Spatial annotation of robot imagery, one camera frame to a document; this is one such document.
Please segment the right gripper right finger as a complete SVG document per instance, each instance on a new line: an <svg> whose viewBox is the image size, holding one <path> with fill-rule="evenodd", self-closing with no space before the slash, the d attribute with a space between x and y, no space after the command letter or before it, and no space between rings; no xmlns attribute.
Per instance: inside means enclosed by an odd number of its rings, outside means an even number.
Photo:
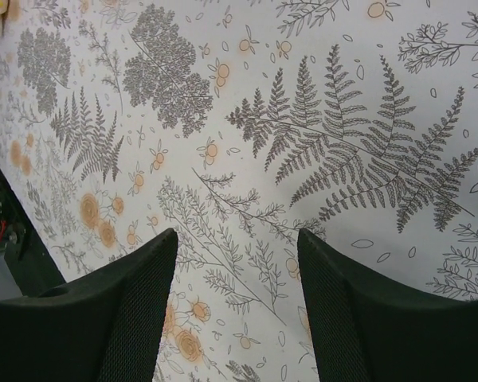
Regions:
<svg viewBox="0 0 478 382"><path fill-rule="evenodd" d="M452 278L436 294L341 254L307 229L300 277L322 381L478 381L478 288Z"/></svg>

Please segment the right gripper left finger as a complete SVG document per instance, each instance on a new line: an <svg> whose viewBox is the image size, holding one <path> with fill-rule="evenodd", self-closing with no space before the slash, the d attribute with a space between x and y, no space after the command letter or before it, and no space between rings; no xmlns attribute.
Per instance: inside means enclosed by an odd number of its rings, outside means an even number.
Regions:
<svg viewBox="0 0 478 382"><path fill-rule="evenodd" d="M172 228L98 270L41 294L47 346L41 381L151 381L178 236Z"/></svg>

